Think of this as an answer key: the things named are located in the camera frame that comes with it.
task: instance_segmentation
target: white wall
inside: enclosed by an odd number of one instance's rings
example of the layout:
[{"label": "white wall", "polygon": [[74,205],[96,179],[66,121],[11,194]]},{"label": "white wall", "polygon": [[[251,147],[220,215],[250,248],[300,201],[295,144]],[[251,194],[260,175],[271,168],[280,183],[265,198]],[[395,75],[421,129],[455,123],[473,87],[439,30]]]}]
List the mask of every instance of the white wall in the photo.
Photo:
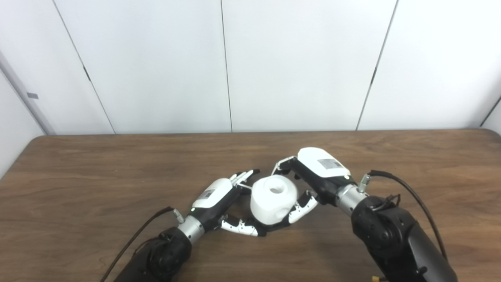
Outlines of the white wall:
[{"label": "white wall", "polygon": [[476,128],[501,94],[500,1],[400,1],[359,129]]},{"label": "white wall", "polygon": [[223,0],[233,131],[355,130],[395,0]]},{"label": "white wall", "polygon": [[487,120],[482,125],[483,128],[494,130],[501,135],[501,102],[497,104],[496,108],[490,113]]},{"label": "white wall", "polygon": [[219,0],[57,0],[117,133],[229,132]]},{"label": "white wall", "polygon": [[52,1],[1,0],[0,53],[49,134],[113,133]]},{"label": "white wall", "polygon": [[55,2],[0,0],[50,134],[478,127],[501,93],[501,2],[400,1],[371,87],[395,0]]},{"label": "white wall", "polygon": [[42,130],[0,71],[0,178],[25,146],[41,135]]}]

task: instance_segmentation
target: robotic arm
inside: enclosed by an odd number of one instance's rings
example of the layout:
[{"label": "robotic arm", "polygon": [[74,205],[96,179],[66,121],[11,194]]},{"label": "robotic arm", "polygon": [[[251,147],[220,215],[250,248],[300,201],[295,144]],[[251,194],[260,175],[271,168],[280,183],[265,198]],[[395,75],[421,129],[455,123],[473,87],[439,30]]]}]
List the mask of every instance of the robotic arm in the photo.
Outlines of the robotic arm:
[{"label": "robotic arm", "polygon": [[240,195],[250,194],[250,187],[243,183],[257,173],[259,170],[250,170],[214,181],[193,203],[186,218],[174,210],[179,225],[147,240],[115,282],[171,281],[189,259],[192,245],[205,233],[221,226],[227,209]]},{"label": "robotic arm", "polygon": [[392,198],[369,196],[366,175],[359,186],[339,161],[319,148],[303,148],[297,157],[277,163],[274,174],[293,171],[317,193],[323,205],[351,217],[359,237],[390,282],[457,282],[457,276],[412,215]]}]

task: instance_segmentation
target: hole in white object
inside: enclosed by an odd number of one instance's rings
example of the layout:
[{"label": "hole in white object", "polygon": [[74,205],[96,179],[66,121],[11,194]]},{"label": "hole in white object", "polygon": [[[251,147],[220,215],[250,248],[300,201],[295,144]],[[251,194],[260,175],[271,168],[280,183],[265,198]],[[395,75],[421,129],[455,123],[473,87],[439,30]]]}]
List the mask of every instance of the hole in white object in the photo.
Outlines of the hole in white object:
[{"label": "hole in white object", "polygon": [[280,209],[277,213],[276,213],[276,216],[277,218],[284,218],[286,214],[289,213],[289,210],[288,208],[283,208],[283,209]]},{"label": "hole in white object", "polygon": [[269,179],[268,181],[266,181],[265,185],[274,194],[280,194],[286,188],[286,184],[279,179]]}]

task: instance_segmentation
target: white cylindrical object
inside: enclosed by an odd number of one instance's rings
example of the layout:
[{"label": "white cylindrical object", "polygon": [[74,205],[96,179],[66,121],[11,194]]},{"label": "white cylindrical object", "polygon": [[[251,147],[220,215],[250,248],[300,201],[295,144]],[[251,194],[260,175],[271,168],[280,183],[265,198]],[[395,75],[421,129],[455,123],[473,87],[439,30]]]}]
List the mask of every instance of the white cylindrical object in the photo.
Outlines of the white cylindrical object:
[{"label": "white cylindrical object", "polygon": [[298,189],[281,175],[259,179],[252,186],[250,210],[261,223],[272,225],[282,221],[296,203]]}]

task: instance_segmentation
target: wooden table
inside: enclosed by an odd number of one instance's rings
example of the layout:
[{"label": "wooden table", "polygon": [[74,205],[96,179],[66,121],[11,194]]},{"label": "wooden table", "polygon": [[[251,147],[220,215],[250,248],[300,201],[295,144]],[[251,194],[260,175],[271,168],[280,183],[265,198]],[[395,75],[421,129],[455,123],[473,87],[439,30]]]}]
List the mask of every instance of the wooden table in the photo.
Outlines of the wooden table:
[{"label": "wooden table", "polygon": [[[501,138],[475,129],[39,137],[0,181],[0,280],[98,281],[157,210],[186,214],[215,179],[254,168],[267,175],[309,146],[330,152],[355,179],[379,169],[407,181],[434,216],[459,280],[501,279]],[[432,235],[397,184],[374,179],[368,193],[402,193],[402,207]],[[244,210],[248,198],[238,205]],[[172,216],[151,224],[109,280],[138,243],[175,224]],[[177,279],[363,282],[379,274],[350,219],[319,206],[265,238],[206,234]]]}]

